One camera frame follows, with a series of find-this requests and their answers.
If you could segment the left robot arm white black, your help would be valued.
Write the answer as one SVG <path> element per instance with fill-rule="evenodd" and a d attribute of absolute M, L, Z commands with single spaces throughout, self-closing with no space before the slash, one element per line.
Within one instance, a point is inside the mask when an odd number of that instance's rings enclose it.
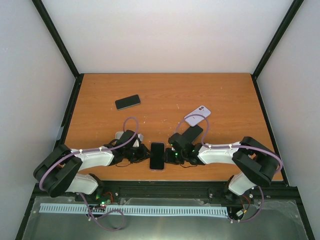
<path fill-rule="evenodd" d="M 109 167 L 124 159 L 131 164 L 148 159 L 151 151 L 142 143 L 143 135 L 132 130 L 119 131 L 110 143 L 98 148 L 71 149 L 58 145 L 34 170 L 39 188 L 52 198 L 64 193 L 82 193 L 92 201 L 104 195 L 103 182 L 93 173 L 81 174 L 94 167 Z"/>

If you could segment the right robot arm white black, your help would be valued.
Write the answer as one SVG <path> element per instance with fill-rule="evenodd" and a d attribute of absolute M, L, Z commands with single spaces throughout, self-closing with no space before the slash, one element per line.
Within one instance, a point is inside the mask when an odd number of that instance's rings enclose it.
<path fill-rule="evenodd" d="M 191 166 L 230 164 L 240 173 L 232 175 L 223 189 L 223 197 L 234 203 L 254 187 L 269 187 L 273 177 L 283 168 L 283 161 L 274 152 L 250 136 L 229 144 L 193 144 L 186 137 L 174 133 L 169 139 L 163 160 L 173 165 Z"/>

